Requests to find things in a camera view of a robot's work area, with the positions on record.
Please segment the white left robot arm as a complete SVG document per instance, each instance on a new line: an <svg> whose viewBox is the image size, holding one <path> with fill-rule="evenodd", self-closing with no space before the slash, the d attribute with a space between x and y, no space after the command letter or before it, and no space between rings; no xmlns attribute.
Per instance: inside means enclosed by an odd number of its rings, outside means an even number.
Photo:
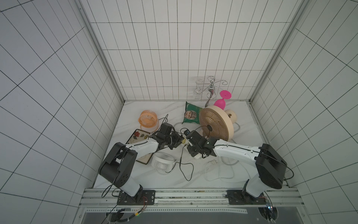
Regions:
<svg viewBox="0 0 358 224"><path fill-rule="evenodd" d="M166 147L173 150L183 140L183 135L176 132L173 125L164 123L147 140L133 144L115 143L101 163L98 173L127 196L141 198L143 187L131 178L136 160Z"/></svg>

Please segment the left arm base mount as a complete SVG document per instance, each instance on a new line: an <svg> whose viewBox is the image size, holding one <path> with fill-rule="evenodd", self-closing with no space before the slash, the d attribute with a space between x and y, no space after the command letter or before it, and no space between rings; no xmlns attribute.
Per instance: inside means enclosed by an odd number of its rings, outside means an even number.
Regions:
<svg viewBox="0 0 358 224"><path fill-rule="evenodd" d="M120 190L117 205L154 205L155 198L155 190L143 190L143 187L140 186L139 191L133 197Z"/></svg>

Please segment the white power strip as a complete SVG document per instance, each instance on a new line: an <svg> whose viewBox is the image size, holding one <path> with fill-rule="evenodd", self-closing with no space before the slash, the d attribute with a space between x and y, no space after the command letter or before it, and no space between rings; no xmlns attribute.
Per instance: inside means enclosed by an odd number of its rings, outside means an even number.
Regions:
<svg viewBox="0 0 358 224"><path fill-rule="evenodd" d="M192 142L192 141L188 141L188 146L187 146L187 151L188 153L193 157L193 158L196 158L196 159L199 159L202 157L202 152L203 152L203 148L202 146L200 145L199 142Z"/></svg>

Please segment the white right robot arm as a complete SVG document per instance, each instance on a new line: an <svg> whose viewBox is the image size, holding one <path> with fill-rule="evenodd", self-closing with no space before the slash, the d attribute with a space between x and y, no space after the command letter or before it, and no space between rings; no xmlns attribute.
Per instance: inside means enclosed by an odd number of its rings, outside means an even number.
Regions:
<svg viewBox="0 0 358 224"><path fill-rule="evenodd" d="M201 154L202 158L210 155L226 157L255 167L255 175L248 179L244 185L243 191L246 194L259 197L270 188L282 188L287 163L271 145L247 147L215 137L205 138L197 131L189 130L185 130L184 135L189 142L188 149Z"/></svg>

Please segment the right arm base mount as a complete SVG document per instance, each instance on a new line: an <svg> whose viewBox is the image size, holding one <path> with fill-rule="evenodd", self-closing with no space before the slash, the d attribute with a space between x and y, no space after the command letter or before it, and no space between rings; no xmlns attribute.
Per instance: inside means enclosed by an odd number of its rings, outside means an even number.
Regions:
<svg viewBox="0 0 358 224"><path fill-rule="evenodd" d="M229 189L225 194L230 205L266 205L263 195L253 197L245 189Z"/></svg>

